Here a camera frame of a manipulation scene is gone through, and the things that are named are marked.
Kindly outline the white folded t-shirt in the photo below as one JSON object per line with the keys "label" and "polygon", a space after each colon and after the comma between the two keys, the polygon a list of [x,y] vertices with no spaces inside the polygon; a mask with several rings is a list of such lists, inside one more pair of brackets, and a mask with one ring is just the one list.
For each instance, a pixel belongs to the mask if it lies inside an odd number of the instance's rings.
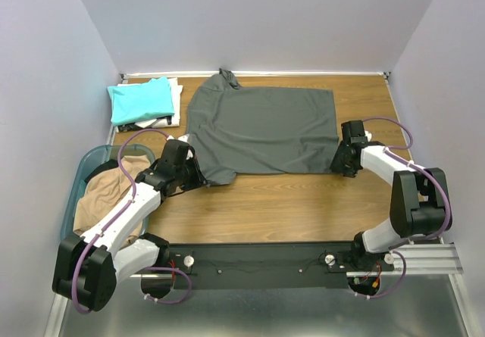
{"label": "white folded t-shirt", "polygon": [[110,86],[111,123],[120,132],[179,126],[182,90],[178,79],[167,77]]}

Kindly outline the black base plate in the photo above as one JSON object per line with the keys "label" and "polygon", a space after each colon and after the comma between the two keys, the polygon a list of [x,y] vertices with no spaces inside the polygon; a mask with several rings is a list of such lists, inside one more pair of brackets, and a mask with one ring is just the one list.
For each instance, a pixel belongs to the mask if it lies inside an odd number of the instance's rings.
{"label": "black base plate", "polygon": [[145,272],[141,289],[161,298],[172,290],[345,289],[351,275],[391,271],[383,254],[353,252],[351,242],[172,244],[167,257],[186,273]]}

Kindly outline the teal plastic bin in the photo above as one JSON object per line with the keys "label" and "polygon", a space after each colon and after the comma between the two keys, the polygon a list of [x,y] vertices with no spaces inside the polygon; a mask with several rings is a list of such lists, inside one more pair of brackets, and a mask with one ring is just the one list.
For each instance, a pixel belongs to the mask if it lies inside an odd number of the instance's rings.
{"label": "teal plastic bin", "polygon": [[[67,208],[64,213],[64,219],[60,231],[61,239],[64,239],[66,236],[74,233],[75,210],[78,201],[82,198],[82,196],[85,195],[86,187],[88,185],[86,179],[99,166],[102,166],[112,159],[116,161],[119,148],[120,146],[118,145],[101,145],[86,153],[81,159],[76,176],[74,178]],[[122,155],[146,155],[150,164],[155,161],[155,155],[153,152],[144,145],[128,145],[122,152]],[[141,230],[135,232],[135,236],[145,233],[148,228],[148,223],[149,219],[147,217],[140,224]]]}

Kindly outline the beige crumpled t-shirt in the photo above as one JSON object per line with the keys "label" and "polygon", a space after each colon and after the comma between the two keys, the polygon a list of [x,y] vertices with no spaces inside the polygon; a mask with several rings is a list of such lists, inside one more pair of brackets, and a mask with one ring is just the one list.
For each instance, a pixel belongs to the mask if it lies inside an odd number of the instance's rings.
{"label": "beige crumpled t-shirt", "polygon": [[[121,162],[133,179],[150,165],[146,155],[124,156]],[[130,181],[119,166],[92,178],[88,182],[85,195],[77,203],[74,232],[80,236],[96,225],[122,200],[130,187]],[[135,236],[135,232],[141,230],[140,224],[128,236],[122,248],[126,248],[136,241],[138,236]]]}

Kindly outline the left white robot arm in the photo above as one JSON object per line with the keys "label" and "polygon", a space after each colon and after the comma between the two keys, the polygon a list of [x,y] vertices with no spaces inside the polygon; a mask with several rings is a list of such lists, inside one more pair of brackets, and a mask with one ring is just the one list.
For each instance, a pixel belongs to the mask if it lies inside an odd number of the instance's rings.
{"label": "left white robot arm", "polygon": [[52,290],[72,301],[80,314],[101,310],[118,283],[140,271],[187,277],[171,257],[163,238],[145,233],[124,243],[135,228],[177,193],[206,185],[195,149],[179,139],[167,140],[158,160],[130,177],[128,193],[107,216],[82,235],[71,234],[58,246]]}

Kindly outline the teal folded t-shirt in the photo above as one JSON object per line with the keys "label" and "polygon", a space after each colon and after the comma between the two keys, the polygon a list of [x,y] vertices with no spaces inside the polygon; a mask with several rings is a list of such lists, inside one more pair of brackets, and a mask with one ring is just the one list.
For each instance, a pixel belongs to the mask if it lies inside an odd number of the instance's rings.
{"label": "teal folded t-shirt", "polygon": [[109,86],[107,90],[114,126],[175,114],[171,85],[166,77],[132,86]]}

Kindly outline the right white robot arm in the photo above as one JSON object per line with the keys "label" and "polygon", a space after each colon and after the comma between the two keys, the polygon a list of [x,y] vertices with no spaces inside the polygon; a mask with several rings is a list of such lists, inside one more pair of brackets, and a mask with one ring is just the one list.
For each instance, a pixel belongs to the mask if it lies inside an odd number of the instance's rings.
{"label": "right white robot arm", "polygon": [[341,125],[342,139],[330,165],[333,173],[356,177],[369,170],[391,186],[390,212],[378,226],[355,235],[347,260],[366,270],[387,252],[411,242],[439,238],[452,226],[446,175],[407,161],[373,141],[362,120]]}

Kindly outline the dark grey t-shirt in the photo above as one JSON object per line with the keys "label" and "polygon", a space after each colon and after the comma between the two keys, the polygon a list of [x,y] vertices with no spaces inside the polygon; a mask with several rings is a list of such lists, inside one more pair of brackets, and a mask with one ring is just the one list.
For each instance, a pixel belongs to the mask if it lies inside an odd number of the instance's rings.
{"label": "dark grey t-shirt", "polygon": [[212,186],[240,174],[328,174],[339,142],[332,91],[243,86],[229,70],[197,88],[186,134]]}

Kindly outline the black garment in bin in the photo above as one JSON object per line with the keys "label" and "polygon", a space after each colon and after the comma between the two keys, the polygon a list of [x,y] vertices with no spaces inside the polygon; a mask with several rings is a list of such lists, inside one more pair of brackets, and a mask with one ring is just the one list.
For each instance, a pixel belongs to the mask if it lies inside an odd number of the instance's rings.
{"label": "black garment in bin", "polygon": [[112,170],[118,167],[118,161],[116,159],[110,159],[103,164],[98,165],[85,179],[84,182],[88,183],[92,178],[98,176],[108,170]]}

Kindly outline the aluminium frame rail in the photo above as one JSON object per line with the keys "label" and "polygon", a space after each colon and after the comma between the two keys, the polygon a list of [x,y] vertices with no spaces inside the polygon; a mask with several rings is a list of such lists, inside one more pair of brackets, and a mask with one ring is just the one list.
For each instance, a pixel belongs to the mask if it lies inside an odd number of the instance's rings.
{"label": "aluminium frame rail", "polygon": [[[90,256],[81,262],[87,265],[97,262],[115,275],[118,282],[142,270],[161,270],[169,267],[168,249],[157,246],[146,239],[140,239],[116,254],[104,248],[94,248]],[[360,259],[352,259],[350,253],[324,252],[324,265],[332,272],[357,276],[372,273],[378,264],[380,269],[390,267],[394,271],[412,275],[440,275],[463,273],[461,261],[453,245],[405,245],[380,254],[365,254]]]}

